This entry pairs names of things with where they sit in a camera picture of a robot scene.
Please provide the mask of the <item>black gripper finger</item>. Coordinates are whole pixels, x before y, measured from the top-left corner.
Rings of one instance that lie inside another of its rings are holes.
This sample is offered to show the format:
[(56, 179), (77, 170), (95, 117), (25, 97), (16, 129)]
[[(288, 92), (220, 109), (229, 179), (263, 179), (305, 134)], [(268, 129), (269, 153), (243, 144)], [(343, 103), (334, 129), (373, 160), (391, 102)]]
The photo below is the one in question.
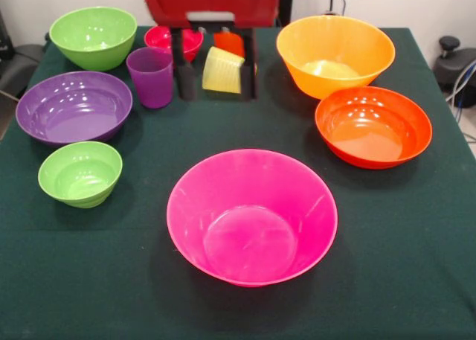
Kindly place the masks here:
[(194, 99), (196, 96), (195, 75), (192, 66), (184, 56), (182, 29), (171, 28), (170, 33), (179, 96), (181, 99)]
[(244, 48), (244, 61), (240, 67), (241, 95), (246, 100), (254, 100), (257, 98), (254, 29), (241, 29), (240, 35), (243, 40)]

